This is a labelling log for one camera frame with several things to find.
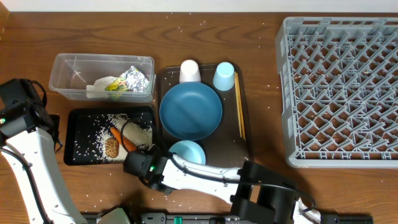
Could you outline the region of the orange carrot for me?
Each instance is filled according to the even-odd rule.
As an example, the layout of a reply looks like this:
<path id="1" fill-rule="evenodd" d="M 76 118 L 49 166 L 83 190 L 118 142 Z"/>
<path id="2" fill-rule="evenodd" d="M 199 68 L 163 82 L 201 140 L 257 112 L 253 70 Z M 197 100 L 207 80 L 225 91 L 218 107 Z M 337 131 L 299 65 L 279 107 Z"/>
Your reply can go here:
<path id="1" fill-rule="evenodd" d="M 137 150 L 137 146 L 127 137 L 122 135 L 118 129 L 111 127 L 110 131 L 113 134 L 113 136 L 117 139 L 117 141 L 120 143 L 120 145 L 122 145 L 122 147 L 125 148 L 127 152 L 132 152 Z"/>

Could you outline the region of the light blue bowl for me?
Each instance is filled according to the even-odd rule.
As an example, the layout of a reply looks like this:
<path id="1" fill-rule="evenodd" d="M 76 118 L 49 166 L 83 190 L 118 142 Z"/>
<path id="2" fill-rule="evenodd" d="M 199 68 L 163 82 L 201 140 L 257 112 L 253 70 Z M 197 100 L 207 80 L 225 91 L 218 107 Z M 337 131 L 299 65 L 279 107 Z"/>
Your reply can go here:
<path id="1" fill-rule="evenodd" d="M 176 142 L 170 149 L 170 152 L 176 153 L 180 157 L 197 164 L 206 164 L 206 156 L 202 147 L 193 141 Z"/>

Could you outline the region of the brown food scrap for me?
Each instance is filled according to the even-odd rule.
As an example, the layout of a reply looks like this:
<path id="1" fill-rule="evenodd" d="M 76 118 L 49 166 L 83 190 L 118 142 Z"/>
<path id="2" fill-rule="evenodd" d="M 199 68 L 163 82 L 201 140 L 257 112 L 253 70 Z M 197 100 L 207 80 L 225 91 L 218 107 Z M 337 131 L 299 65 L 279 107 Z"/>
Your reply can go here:
<path id="1" fill-rule="evenodd" d="M 116 158 L 119 155 L 119 142 L 115 138 L 108 138 L 104 142 L 105 154 L 110 158 Z"/>

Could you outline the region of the dark blue plate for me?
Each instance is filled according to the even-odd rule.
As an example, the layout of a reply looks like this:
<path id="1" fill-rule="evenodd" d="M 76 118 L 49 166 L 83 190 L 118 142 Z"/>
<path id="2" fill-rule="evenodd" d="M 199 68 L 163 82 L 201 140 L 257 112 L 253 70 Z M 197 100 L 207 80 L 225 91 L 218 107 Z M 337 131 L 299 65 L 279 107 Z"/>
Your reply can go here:
<path id="1" fill-rule="evenodd" d="M 175 85 L 163 97 L 159 108 L 164 129 L 181 140 L 199 140 L 212 134 L 223 116 L 220 97 L 211 87 L 198 82 Z"/>

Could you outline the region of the white paper napkin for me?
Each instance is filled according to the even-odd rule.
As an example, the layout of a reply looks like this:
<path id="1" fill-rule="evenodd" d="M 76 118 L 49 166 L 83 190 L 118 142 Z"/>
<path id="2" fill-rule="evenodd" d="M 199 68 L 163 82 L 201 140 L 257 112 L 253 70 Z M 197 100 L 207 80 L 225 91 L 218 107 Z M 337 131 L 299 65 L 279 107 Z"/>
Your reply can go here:
<path id="1" fill-rule="evenodd" d="M 97 79 L 93 85 L 86 86 L 86 97 L 88 99 L 107 99 L 109 98 L 105 88 L 112 84 L 116 77 L 108 76 Z"/>

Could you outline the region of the foil snack wrapper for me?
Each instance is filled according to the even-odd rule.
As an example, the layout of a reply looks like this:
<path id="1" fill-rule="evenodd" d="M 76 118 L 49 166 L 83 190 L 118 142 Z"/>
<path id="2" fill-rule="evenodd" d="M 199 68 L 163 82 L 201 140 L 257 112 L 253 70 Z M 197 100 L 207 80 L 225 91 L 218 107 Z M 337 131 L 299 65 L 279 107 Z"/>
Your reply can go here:
<path id="1" fill-rule="evenodd" d="M 112 82 L 105 87 L 105 91 L 112 91 L 109 97 L 117 100 L 122 96 L 131 96 L 135 93 L 145 93 L 149 86 L 149 79 L 138 70 L 131 66 L 120 76 L 114 78 Z"/>

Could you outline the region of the white plastic cup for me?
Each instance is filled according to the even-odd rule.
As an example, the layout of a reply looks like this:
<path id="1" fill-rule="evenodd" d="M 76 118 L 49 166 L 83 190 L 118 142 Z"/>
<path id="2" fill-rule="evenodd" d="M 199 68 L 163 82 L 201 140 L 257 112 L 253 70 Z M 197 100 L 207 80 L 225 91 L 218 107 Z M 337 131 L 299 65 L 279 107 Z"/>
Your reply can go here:
<path id="1" fill-rule="evenodd" d="M 180 66 L 179 82 L 201 82 L 199 66 L 194 60 L 185 60 Z"/>

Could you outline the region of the light blue plastic cup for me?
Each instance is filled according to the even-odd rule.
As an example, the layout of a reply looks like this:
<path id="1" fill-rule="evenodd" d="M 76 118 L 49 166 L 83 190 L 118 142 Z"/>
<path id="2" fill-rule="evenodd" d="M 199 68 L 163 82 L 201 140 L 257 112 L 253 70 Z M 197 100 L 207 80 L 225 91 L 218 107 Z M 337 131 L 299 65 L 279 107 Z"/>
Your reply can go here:
<path id="1" fill-rule="evenodd" d="M 215 71 L 213 85 L 220 91 L 228 91 L 234 86 L 235 70 L 231 63 L 221 62 Z"/>

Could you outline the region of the wooden chopstick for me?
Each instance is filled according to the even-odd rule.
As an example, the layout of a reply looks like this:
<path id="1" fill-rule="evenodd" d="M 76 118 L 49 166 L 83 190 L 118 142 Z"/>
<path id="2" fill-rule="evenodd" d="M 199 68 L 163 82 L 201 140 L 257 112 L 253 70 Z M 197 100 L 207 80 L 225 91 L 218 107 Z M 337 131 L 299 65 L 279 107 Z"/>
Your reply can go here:
<path id="1" fill-rule="evenodd" d="M 236 92 L 236 106 L 238 112 L 238 124 L 239 124 L 239 135 L 240 137 L 244 137 L 243 128 L 242 128 L 242 118 L 241 118 L 241 99 L 240 99 L 240 89 L 239 89 L 239 79 L 238 73 L 234 73 L 234 85 L 235 85 L 235 92 Z"/>
<path id="2" fill-rule="evenodd" d="M 244 120 L 243 120 L 243 107 L 242 107 L 241 92 L 240 92 L 240 86 L 239 86 L 239 76 L 238 76 L 237 72 L 235 73 L 235 89 L 236 89 L 236 103 L 237 103 L 237 108 L 238 108 L 240 136 L 243 139 L 246 139 Z"/>

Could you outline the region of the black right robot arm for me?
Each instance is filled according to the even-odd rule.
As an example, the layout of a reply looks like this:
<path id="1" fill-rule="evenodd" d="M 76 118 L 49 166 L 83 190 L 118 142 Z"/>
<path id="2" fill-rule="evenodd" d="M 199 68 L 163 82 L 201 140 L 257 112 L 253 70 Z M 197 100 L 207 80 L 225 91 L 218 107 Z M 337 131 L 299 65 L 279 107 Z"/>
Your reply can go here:
<path id="1" fill-rule="evenodd" d="M 252 223 L 321 223 L 314 202 L 288 178 L 260 164 L 220 168 L 193 163 L 154 148 L 134 156 L 137 176 L 149 188 L 195 190 L 231 205 L 231 214 Z"/>

